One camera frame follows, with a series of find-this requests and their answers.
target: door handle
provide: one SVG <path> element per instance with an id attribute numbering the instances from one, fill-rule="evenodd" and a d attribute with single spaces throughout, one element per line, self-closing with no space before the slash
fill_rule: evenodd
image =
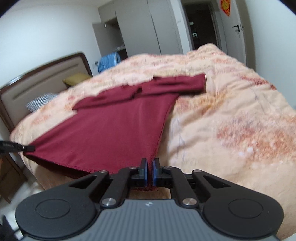
<path id="1" fill-rule="evenodd" d="M 240 32 L 239 25 L 233 26 L 233 28 L 237 28 L 235 31 L 239 34 Z"/>

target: red decoration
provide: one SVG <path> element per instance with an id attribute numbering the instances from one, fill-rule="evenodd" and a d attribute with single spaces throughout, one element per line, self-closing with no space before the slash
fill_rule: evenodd
<path id="1" fill-rule="evenodd" d="M 230 16 L 230 0 L 220 0 L 220 7 L 224 13 L 229 17 Z"/>

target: bed headboard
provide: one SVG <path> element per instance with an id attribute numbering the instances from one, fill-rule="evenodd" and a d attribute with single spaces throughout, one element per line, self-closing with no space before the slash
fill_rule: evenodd
<path id="1" fill-rule="evenodd" d="M 26 104 L 45 94 L 66 90 L 62 82 L 76 74 L 91 74 L 83 53 L 72 54 L 47 63 L 11 80 L 0 89 L 0 117 L 11 132 L 30 111 Z"/>

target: door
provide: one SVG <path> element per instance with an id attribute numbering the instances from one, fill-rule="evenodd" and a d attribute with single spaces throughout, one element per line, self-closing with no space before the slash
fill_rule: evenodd
<path id="1" fill-rule="evenodd" d="M 160 54 L 147 1 L 117 1 L 115 9 L 128 56 L 140 53 Z"/>
<path id="2" fill-rule="evenodd" d="M 120 29 L 105 23 L 93 23 L 93 28 L 102 57 L 123 45 Z"/>
<path id="3" fill-rule="evenodd" d="M 230 1 L 230 16 L 220 8 L 222 18 L 227 54 L 247 64 L 246 47 L 244 42 L 244 31 L 235 0 Z"/>
<path id="4" fill-rule="evenodd" d="M 161 54 L 180 54 L 173 13 L 167 0 L 148 0 Z"/>

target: black round pad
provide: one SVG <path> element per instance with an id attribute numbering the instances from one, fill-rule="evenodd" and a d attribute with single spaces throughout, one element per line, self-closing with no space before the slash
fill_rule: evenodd
<path id="1" fill-rule="evenodd" d="M 229 210 L 239 218 L 255 218 L 263 212 L 263 207 L 254 200 L 236 199 L 229 204 Z"/>
<path id="2" fill-rule="evenodd" d="M 39 239 L 60 239 L 85 230 L 96 214 L 95 205 L 82 189 L 53 189 L 22 201 L 15 219 L 23 233 Z"/>
<path id="3" fill-rule="evenodd" d="M 240 239 L 276 234 L 284 217 L 276 200 L 244 188 L 218 189 L 206 201 L 203 215 L 216 230 Z"/>

